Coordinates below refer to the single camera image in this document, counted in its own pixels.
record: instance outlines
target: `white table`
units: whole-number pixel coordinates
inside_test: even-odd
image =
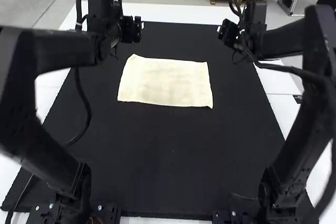
[[[176,5],[154,5],[154,4],[123,4],[124,14],[141,16],[144,21],[169,22],[169,23],[190,23],[220,25],[224,18],[237,22],[229,7],[216,6],[176,6]],[[82,2],[83,15],[88,12],[87,2]],[[76,22],[76,9],[72,8],[67,18],[60,26],[60,30],[73,29]],[[37,114],[41,121],[44,121],[50,107],[52,106],[60,87],[62,86],[69,69],[60,70],[53,73],[39,76],[36,85]],[[293,94],[300,94],[297,86],[288,73],[271,70],[261,70],[257,68],[260,81],[263,84],[269,103],[273,109],[275,117],[279,123],[283,136],[286,138],[299,110],[299,105],[293,98]],[[315,205],[324,190],[331,170],[331,146],[330,144],[323,152],[307,184],[307,191],[310,200]],[[8,190],[10,189],[20,166],[12,160],[0,155],[0,202],[2,203]],[[0,223],[4,223],[6,212],[0,211]],[[12,223],[24,224],[29,214],[16,214]],[[330,205],[321,224],[334,223],[336,219],[335,200]],[[129,218],[122,217],[122,224],[210,224],[210,221],[198,220],[172,220],[153,218]]]

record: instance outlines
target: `gray floor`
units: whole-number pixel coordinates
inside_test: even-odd
[[[171,5],[209,6],[209,0],[123,0],[125,3],[151,3]],[[58,29],[65,19],[75,0],[0,0],[0,24],[22,27]],[[303,0],[300,6],[312,4],[311,0]],[[216,5],[227,6],[227,2]],[[277,0],[269,0],[267,8],[268,29],[280,27],[295,21],[298,17],[289,17],[277,4]],[[301,66],[301,57],[290,57],[283,60],[286,65]],[[295,78],[299,89],[303,91],[301,80]]]

